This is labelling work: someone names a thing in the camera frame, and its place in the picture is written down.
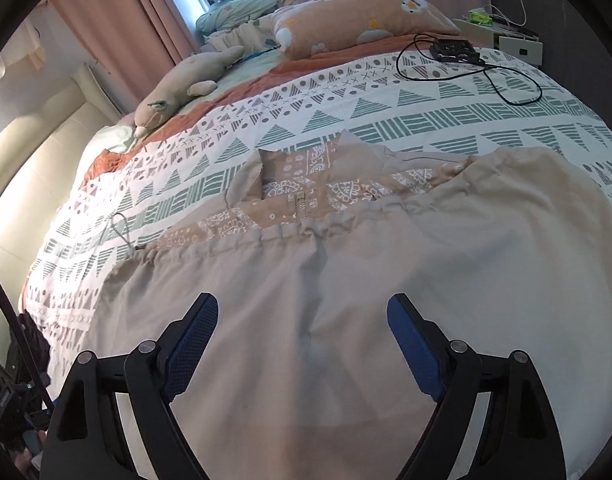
black cable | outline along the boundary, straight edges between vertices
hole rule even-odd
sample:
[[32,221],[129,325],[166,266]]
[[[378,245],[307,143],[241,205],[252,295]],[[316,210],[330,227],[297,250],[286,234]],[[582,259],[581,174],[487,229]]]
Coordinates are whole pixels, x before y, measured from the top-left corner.
[[32,351],[30,350],[30,345],[28,345],[28,340],[26,339],[25,333],[23,333],[23,328],[19,324],[17,315],[15,314],[12,304],[10,303],[10,300],[8,300],[8,296],[6,296],[6,292],[1,286],[1,283],[0,309],[6,317],[8,325],[12,329],[12,334],[14,335],[14,338],[17,340],[19,350],[22,353],[23,360],[25,361],[26,367],[30,372],[30,376],[34,381],[35,388],[39,389],[39,395],[41,396],[41,400],[43,400],[44,404],[46,405],[48,409],[48,414],[52,415],[52,412],[55,409],[55,405],[52,403],[52,399],[50,398],[50,394],[46,390],[46,387],[43,385],[43,381],[41,380],[41,374],[39,373],[39,368],[37,367],[37,363],[34,360]]
[[[433,40],[435,40],[435,41],[418,40],[419,36],[423,36],[423,37],[426,37],[426,38],[433,38]],[[457,79],[457,78],[465,77],[465,76],[468,76],[468,75],[475,75],[475,74],[483,73],[484,76],[486,76],[486,79],[488,79],[488,81],[489,81],[490,85],[492,86],[493,90],[497,93],[497,95],[499,95],[499,97],[506,104],[509,104],[511,106],[526,106],[526,105],[531,105],[531,104],[534,104],[537,101],[539,101],[544,96],[544,90],[542,89],[540,84],[537,83],[537,81],[535,81],[535,79],[533,79],[529,75],[525,74],[524,72],[521,72],[520,70],[517,70],[515,68],[510,68],[510,67],[501,66],[501,65],[493,65],[493,64],[490,64],[490,63],[486,63],[484,61],[482,61],[480,64],[474,64],[474,63],[470,63],[470,62],[467,62],[467,61],[447,61],[448,63],[469,64],[469,65],[473,65],[473,66],[481,66],[482,67],[480,70],[473,70],[472,72],[465,72],[465,73],[462,73],[462,74],[457,74],[457,75],[453,75],[453,76],[449,76],[449,77],[437,77],[437,78],[433,78],[433,79],[429,79],[429,78],[417,78],[417,77],[409,77],[409,76],[407,76],[407,75],[405,75],[404,73],[401,72],[401,69],[399,68],[399,62],[401,61],[401,58],[404,56],[404,54],[406,54],[408,49],[410,47],[412,47],[412,46],[416,47],[417,52],[422,57],[425,57],[426,59],[429,59],[430,61],[437,61],[435,58],[427,56],[426,54],[424,54],[421,51],[421,49],[419,48],[419,43],[435,43],[438,40],[439,40],[439,38],[437,38],[436,36],[433,36],[431,34],[416,34],[415,37],[413,38],[413,41],[411,41],[408,45],[406,45],[403,48],[403,50],[399,53],[399,55],[397,56],[397,60],[395,62],[395,68],[397,69],[397,74],[399,74],[399,76],[402,79],[405,79],[407,81],[450,81],[452,79]],[[537,89],[539,90],[539,95],[537,97],[534,97],[534,98],[528,100],[528,101],[521,101],[521,102],[513,102],[513,101],[510,101],[510,100],[506,99],[502,95],[502,93],[499,91],[499,88],[497,88],[497,85],[495,85],[493,80],[487,74],[487,72],[489,70],[494,70],[494,69],[509,70],[510,72],[515,72],[515,73],[525,77],[526,79],[530,80],[537,87]]]

black bag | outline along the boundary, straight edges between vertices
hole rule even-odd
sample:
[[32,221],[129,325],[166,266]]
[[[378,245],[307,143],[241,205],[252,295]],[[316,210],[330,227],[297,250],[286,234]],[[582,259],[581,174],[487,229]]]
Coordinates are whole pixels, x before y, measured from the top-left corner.
[[[39,368],[39,372],[45,372],[48,370],[48,362],[50,361],[50,344],[44,338],[41,331],[37,328],[34,320],[27,312],[19,314],[17,317],[19,324],[22,326],[23,333],[28,340],[30,351],[34,357],[34,360]],[[18,383],[29,383],[32,378],[28,367],[23,361],[22,354],[19,350],[17,340],[10,330],[10,348],[8,348],[8,355],[6,357],[6,371],[12,377],[12,381]]]

white pillow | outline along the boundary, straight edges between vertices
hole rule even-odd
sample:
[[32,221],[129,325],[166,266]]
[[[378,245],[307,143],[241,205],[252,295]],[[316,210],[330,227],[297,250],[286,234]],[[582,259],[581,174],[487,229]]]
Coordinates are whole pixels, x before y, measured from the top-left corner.
[[94,134],[81,155],[70,193],[72,194],[79,189],[90,166],[103,150],[115,153],[126,153],[130,150],[135,143],[134,130],[133,126],[117,124],[116,126],[106,126]]

dark gray wall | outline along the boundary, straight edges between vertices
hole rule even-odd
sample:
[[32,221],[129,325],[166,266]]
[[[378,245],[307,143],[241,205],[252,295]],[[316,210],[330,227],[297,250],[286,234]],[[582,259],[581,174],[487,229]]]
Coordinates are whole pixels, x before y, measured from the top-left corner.
[[[516,22],[519,0],[491,0]],[[544,42],[542,70],[595,110],[612,130],[612,59],[566,0],[524,0],[528,22]]]

orange blanket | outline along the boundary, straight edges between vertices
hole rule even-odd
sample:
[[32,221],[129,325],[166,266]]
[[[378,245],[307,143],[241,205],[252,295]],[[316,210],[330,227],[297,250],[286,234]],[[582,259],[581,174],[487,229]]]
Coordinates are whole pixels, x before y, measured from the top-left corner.
[[[92,180],[93,178],[96,178],[102,173],[110,173],[121,170],[126,166],[126,164],[128,164],[133,156],[137,155],[144,144],[149,142],[161,142],[162,140],[166,140],[179,132],[191,128],[199,120],[201,120],[205,114],[214,108],[236,103],[237,101],[241,101],[241,99],[255,96],[270,88],[274,88],[277,85],[292,81],[298,77],[312,74],[313,72],[317,72],[319,70],[325,70],[326,68],[349,63],[362,57],[396,52],[403,49],[411,41],[413,41],[413,36],[400,36],[396,38],[388,38],[388,40],[358,45],[346,50],[340,50],[338,52],[317,54],[316,56],[309,57],[308,59],[285,61],[270,70],[270,72],[267,74],[256,79],[243,82],[240,85],[231,88],[214,101],[198,104],[195,108],[189,111],[188,114],[173,117],[166,124],[164,124],[164,126],[144,140],[144,142],[135,146],[135,148],[130,150],[128,153],[111,153],[104,150],[103,153],[101,153],[101,155],[95,159],[92,166],[87,171],[86,176],[84,176],[83,184],[89,180]],[[427,43],[422,43],[420,41],[419,46],[422,48],[427,46]]]

